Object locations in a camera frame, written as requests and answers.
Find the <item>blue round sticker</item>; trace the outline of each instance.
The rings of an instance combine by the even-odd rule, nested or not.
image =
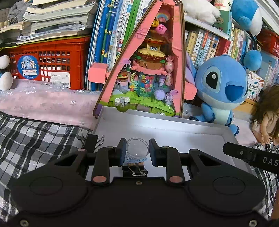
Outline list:
[[[26,79],[35,79],[39,75],[37,59],[32,55],[21,56],[18,60],[18,72]]]

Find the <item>pink toy playset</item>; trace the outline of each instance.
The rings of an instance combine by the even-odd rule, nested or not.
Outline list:
[[[102,106],[111,106],[121,112],[133,109],[182,117],[184,98],[196,94],[185,81],[185,61],[182,4],[154,0],[111,72],[103,63],[93,63],[89,69],[89,81],[105,82],[94,116]]]

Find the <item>red crate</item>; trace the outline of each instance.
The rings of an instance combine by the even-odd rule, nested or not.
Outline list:
[[[263,28],[257,40],[262,43],[263,50],[279,57],[279,36],[275,32]]]
[[[90,37],[82,37],[26,44],[4,49],[1,55],[6,54],[10,57],[11,61],[7,69],[14,79],[54,82],[73,90],[83,89],[89,42]]]

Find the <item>plaid cloth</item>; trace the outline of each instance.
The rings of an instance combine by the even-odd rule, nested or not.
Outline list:
[[[11,202],[14,179],[83,146],[78,126],[18,118],[0,112],[0,218],[7,222],[18,213]]]
[[[278,147],[275,146],[272,142],[270,145],[267,146],[263,146],[261,143],[257,143],[252,147],[258,150],[279,154]],[[275,203],[275,193],[277,189],[279,189],[278,175],[266,170],[255,168],[253,166],[251,166],[251,169],[253,174],[263,182],[266,190],[265,197],[262,201],[262,205],[258,209],[258,212],[266,219],[270,220],[272,209]]]

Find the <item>clear round lid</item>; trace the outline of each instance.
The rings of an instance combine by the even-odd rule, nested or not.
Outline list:
[[[131,138],[127,141],[126,151],[130,158],[143,159],[149,154],[149,146],[141,138]]]

